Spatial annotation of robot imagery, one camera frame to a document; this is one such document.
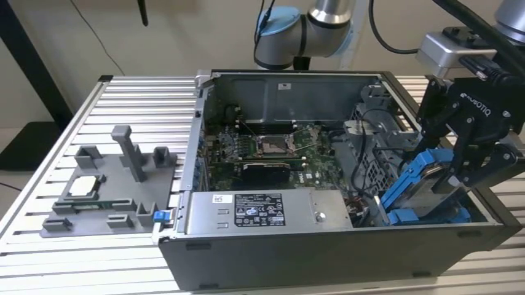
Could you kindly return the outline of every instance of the power supply label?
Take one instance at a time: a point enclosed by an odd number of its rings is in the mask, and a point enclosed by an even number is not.
[[[285,226],[282,194],[235,195],[235,225]]]

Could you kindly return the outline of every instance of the motherboard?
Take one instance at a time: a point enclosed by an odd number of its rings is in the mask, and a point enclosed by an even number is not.
[[[320,122],[234,125],[207,132],[211,191],[246,189],[348,190],[330,147],[333,132]]]

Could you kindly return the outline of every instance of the black cable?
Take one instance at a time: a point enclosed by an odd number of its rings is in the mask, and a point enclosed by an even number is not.
[[[261,14],[263,14],[263,9],[265,9],[265,0],[261,1],[261,9],[259,9],[259,13],[257,15],[257,20],[255,20],[254,44],[257,44],[257,33],[258,33],[258,27],[259,27],[259,18],[261,18]]]
[[[374,3],[376,0],[370,0],[370,4],[369,4],[369,20],[370,20],[370,28],[372,28],[372,32],[374,33],[376,39],[380,42],[380,44],[382,45],[382,47],[397,54],[416,54],[418,52],[418,49],[396,49],[394,47],[392,47],[386,41],[384,40],[384,38],[380,35],[380,31],[377,30],[377,26],[376,26],[376,18],[374,18]]]
[[[456,17],[480,37],[495,47],[508,61],[509,67],[516,74],[525,77],[525,56],[511,44],[505,35],[501,34],[489,23],[457,0],[433,0],[434,3]]]
[[[6,183],[0,183],[0,186],[6,186],[6,187],[8,187],[8,188],[11,188],[11,189],[14,189],[14,190],[16,190],[16,191],[19,191],[19,192],[22,192],[23,190],[22,189],[19,189],[18,187],[15,187],[15,186],[11,186],[11,185],[8,185],[8,184],[6,184]]]
[[[255,58],[257,47],[259,45],[261,36],[263,35],[263,30],[265,30],[265,28],[266,28],[266,26],[269,24],[269,19],[270,19],[271,9],[273,9],[273,5],[274,4],[275,4],[275,0],[271,0],[269,9],[266,10],[266,13],[265,13],[265,16],[263,16],[263,18],[261,20],[261,23],[258,23],[259,22],[259,18],[261,18],[261,14],[263,13],[265,0],[262,0],[262,3],[261,3],[261,10],[259,10],[258,18],[257,18],[258,25],[255,26],[255,35],[257,35],[257,37],[255,37],[255,46],[254,46],[254,61],[257,60],[257,58]]]
[[[396,120],[394,114],[393,114],[388,109],[381,109],[381,108],[372,108],[372,109],[368,109],[368,110],[362,113],[362,115],[361,115],[361,120],[365,119],[366,114],[369,114],[372,111],[381,111],[381,112],[385,112],[385,113],[388,113],[388,114],[393,117],[393,119]]]
[[[408,163],[406,159],[401,161],[400,166],[397,167],[397,177],[401,176],[401,172],[404,172],[404,166],[406,163]]]
[[[115,59],[114,59],[112,56],[110,55],[110,52],[107,52],[104,43],[102,42],[99,35],[96,34],[96,32],[95,32],[92,26],[90,25],[88,20],[87,20],[86,17],[83,16],[79,7],[76,6],[74,0],[70,0],[70,2],[71,2],[71,5],[75,7],[75,10],[76,10],[76,12],[79,13],[80,18],[84,20],[84,23],[88,25],[90,30],[92,31],[92,33],[94,33],[94,35],[95,35],[95,37],[96,37],[96,40],[99,40],[102,49],[104,50],[107,57],[112,60],[112,62],[114,62],[114,64],[117,65],[118,70],[121,71],[122,75],[126,76],[125,71],[122,70],[122,67],[118,65]]]

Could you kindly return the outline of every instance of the aluminum extrusion table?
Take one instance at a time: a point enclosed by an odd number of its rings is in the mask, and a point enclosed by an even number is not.
[[[398,77],[421,102],[424,77]],[[178,154],[173,192],[179,190],[195,105],[194,77],[115,77],[99,82],[63,136],[0,221],[0,292],[6,294],[185,294],[150,234],[48,238],[39,236],[66,181],[74,154],[95,144],[121,152],[110,133],[133,128],[143,152],[169,146]],[[525,174],[492,189],[525,224]],[[171,195],[177,203],[178,195]],[[349,285],[237,291],[221,294],[525,294],[525,230],[495,251],[468,255],[438,278]]]

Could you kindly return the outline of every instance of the robotiq logo text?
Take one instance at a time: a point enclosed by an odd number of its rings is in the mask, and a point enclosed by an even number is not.
[[[491,116],[492,111],[483,102],[480,102],[475,98],[472,98],[471,95],[468,95],[465,92],[461,93],[460,96],[462,98],[467,98],[476,105],[476,107],[485,114],[485,116]]]

